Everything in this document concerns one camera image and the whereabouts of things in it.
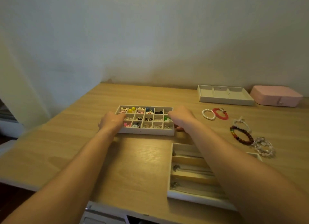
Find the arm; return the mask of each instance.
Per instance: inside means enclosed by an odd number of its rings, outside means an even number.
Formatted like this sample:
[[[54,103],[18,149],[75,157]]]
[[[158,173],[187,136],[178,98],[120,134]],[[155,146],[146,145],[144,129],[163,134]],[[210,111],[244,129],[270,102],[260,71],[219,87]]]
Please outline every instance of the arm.
[[[35,193],[3,224],[79,223],[95,186],[109,145],[125,114],[107,113],[100,130],[56,177]]]
[[[168,113],[195,142],[223,190],[249,223],[309,223],[306,192],[222,139],[185,107]]]

